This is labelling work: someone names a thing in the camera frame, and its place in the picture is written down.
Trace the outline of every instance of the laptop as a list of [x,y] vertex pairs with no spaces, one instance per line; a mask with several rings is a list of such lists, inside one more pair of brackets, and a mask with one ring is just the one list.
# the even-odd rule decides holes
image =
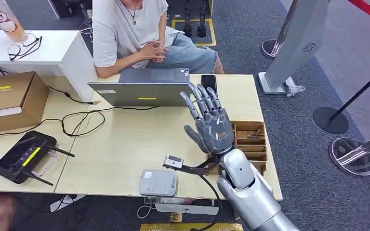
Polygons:
[[190,96],[188,84],[185,69],[127,69],[118,83],[88,83],[112,106],[186,106],[180,93]]
[[189,69],[124,69],[121,71],[119,83],[189,83]]

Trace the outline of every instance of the white t-shirt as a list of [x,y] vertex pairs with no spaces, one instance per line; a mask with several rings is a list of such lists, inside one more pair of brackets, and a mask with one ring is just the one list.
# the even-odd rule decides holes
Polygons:
[[[148,42],[159,38],[159,20],[168,9],[166,0],[144,0],[143,7],[135,11],[136,25],[133,24],[129,11],[121,0],[93,1],[93,52],[97,67],[113,66],[117,52],[123,57],[129,56]],[[165,30],[165,46],[171,46],[174,35],[180,33],[171,27]],[[133,65],[134,68],[145,67],[149,60]]]

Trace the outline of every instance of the denim shorts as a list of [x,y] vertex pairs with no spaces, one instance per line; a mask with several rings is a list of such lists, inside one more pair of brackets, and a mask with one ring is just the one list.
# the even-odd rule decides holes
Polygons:
[[218,53],[209,47],[196,47],[190,38],[182,33],[175,35],[173,44],[164,53],[160,63],[149,61],[147,68],[189,68],[191,74],[213,74]]

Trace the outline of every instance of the person's hand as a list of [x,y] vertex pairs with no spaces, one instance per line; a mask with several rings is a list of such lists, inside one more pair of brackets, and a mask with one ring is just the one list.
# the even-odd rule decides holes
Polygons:
[[[164,42],[162,41],[159,41],[159,43],[156,43],[157,46],[159,47],[162,47],[164,49],[165,52],[169,52],[170,50],[168,50],[165,46],[164,46]],[[156,62],[156,63],[160,63],[162,61],[164,61],[164,58],[154,58],[154,59],[151,59],[153,62]]]
[[147,45],[145,45],[140,51],[139,51],[142,59],[155,59],[155,58],[165,58],[163,56],[160,56],[160,54],[164,53],[164,49],[159,46],[159,42],[150,42]]

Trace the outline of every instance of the cup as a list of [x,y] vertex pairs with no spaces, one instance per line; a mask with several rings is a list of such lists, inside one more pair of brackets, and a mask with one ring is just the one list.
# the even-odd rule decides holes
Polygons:
[[0,0],[0,29],[3,30],[13,42],[23,42],[25,30],[23,30],[14,13],[9,8],[6,0]]

